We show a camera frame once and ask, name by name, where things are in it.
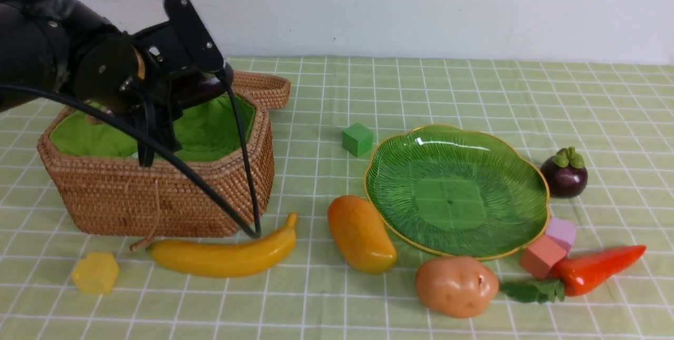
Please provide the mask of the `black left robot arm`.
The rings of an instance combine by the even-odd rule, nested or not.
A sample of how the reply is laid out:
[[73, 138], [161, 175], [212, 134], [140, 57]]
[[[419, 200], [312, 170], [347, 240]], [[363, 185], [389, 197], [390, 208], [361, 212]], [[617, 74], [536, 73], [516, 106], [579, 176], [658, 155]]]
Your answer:
[[138, 163], [181, 150], [174, 123], [231, 88], [232, 72], [191, 0], [162, 0], [167, 21], [130, 34], [80, 0], [2, 0], [2, 112], [43, 97], [109, 110]]

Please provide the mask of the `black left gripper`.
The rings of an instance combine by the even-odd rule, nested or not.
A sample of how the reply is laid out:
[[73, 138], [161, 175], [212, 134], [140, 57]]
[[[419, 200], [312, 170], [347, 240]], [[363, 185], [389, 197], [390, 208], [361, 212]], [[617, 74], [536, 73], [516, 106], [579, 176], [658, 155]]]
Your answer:
[[157, 155], [174, 154], [182, 148], [174, 124], [187, 109], [181, 109], [173, 98], [172, 81], [201, 71], [192, 64], [169, 21], [135, 33], [132, 45], [145, 74], [123, 88], [127, 103], [122, 118], [143, 134], [137, 143], [139, 163], [149, 167]]

